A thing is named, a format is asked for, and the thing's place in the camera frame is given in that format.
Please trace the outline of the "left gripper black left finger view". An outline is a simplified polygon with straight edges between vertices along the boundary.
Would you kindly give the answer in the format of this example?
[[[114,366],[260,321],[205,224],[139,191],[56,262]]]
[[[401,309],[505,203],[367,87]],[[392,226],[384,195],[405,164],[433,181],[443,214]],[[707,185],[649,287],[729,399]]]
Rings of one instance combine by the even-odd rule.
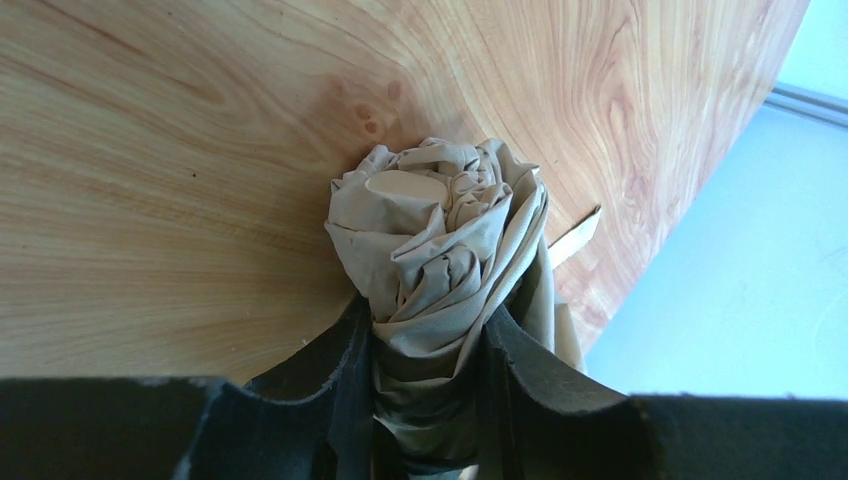
[[[5,479],[366,479],[370,310],[281,364],[224,377],[5,378]]]

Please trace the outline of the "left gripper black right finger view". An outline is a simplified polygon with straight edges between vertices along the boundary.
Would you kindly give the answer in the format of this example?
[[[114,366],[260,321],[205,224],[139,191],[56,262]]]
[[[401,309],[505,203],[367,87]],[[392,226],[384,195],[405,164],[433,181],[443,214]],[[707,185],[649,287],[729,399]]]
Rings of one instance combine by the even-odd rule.
[[[843,479],[841,400],[624,395],[569,367],[505,308],[478,347],[482,479]]]

